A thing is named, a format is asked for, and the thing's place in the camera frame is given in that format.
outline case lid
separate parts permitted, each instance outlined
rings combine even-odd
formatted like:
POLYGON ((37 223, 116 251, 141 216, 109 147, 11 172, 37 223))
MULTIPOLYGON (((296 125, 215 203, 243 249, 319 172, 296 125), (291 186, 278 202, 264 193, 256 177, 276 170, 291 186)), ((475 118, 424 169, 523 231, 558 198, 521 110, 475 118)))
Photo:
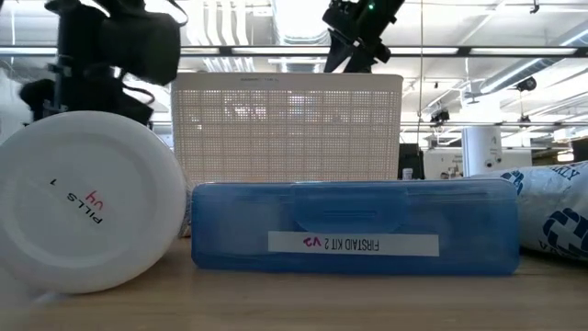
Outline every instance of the case lid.
POLYGON ((0 258, 52 291, 117 286, 172 243, 186 189, 173 153, 133 120, 94 111, 41 120, 0 145, 0 258))

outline white label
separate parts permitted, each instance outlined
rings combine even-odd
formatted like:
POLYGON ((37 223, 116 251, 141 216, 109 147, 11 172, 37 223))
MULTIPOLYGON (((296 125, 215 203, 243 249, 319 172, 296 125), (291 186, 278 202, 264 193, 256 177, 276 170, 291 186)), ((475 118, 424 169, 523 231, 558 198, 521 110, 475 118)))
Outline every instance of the white label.
POLYGON ((312 234, 270 231, 267 250, 280 253, 438 257, 437 234, 312 234))

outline blue plastic case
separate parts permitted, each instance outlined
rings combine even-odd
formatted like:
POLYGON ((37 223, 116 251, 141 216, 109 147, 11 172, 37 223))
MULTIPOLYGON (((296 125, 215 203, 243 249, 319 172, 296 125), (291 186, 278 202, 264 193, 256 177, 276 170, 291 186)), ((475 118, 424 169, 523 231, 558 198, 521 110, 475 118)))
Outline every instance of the blue plastic case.
POLYGON ((516 190, 502 179, 203 184, 192 258, 270 272, 511 274, 516 190))

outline perforated plastic panel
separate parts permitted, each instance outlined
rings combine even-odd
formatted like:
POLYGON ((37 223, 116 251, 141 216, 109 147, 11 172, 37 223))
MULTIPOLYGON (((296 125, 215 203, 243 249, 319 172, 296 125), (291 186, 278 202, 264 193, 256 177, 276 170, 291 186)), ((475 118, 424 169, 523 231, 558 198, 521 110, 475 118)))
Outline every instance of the perforated plastic panel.
POLYGON ((395 179, 402 78, 180 74, 175 154, 194 184, 395 179))

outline table surface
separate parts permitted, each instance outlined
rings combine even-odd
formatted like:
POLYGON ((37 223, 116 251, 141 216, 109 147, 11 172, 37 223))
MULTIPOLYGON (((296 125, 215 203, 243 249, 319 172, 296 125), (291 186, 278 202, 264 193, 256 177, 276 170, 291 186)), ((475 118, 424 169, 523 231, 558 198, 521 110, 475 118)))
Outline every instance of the table surface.
POLYGON ((25 289, 29 301, 0 306, 0 329, 588 330, 588 267, 539 255, 503 278, 212 271, 188 257, 178 241, 137 279, 95 294, 25 289))

